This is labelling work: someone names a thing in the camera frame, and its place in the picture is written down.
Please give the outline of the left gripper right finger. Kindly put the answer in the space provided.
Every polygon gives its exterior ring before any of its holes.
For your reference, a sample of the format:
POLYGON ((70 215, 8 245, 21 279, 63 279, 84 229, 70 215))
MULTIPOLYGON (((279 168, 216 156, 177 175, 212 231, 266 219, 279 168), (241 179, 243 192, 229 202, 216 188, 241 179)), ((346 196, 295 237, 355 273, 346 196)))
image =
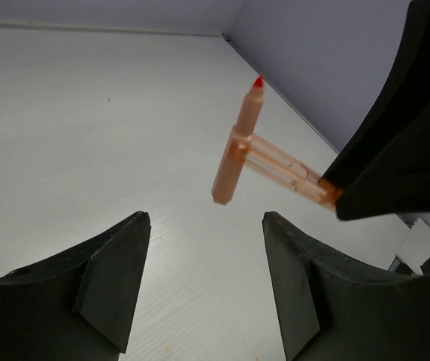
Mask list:
POLYGON ((430 258, 402 275, 352 258, 275 212, 262 221, 287 360, 430 360, 430 258))

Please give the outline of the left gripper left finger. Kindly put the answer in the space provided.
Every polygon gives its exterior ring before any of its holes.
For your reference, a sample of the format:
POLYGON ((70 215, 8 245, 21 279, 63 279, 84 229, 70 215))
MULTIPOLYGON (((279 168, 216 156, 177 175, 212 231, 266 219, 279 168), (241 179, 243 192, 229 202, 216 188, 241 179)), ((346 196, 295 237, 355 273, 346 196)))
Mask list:
POLYGON ((150 241, 138 211, 0 277, 0 360, 116 360, 127 351, 150 241))

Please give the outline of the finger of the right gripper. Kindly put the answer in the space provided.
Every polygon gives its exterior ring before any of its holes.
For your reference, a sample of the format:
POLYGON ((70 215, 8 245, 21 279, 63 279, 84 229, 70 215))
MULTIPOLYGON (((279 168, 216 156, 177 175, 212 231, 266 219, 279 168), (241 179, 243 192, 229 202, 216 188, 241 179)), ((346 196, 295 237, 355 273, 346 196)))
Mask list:
POLYGON ((341 220, 430 212, 430 1, 412 1, 389 76, 324 179, 341 220))

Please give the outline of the orange highlighter pen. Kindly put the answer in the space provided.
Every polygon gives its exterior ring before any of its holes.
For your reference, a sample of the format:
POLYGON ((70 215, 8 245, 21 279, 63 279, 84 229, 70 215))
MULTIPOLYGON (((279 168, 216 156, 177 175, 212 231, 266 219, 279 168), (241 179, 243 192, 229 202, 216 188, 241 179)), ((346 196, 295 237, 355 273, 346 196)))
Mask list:
POLYGON ((343 190, 254 132, 264 103, 264 85, 264 78, 257 77, 244 96, 213 182, 213 201, 221 205, 229 203, 235 194, 241 172, 247 167, 333 211, 343 190))

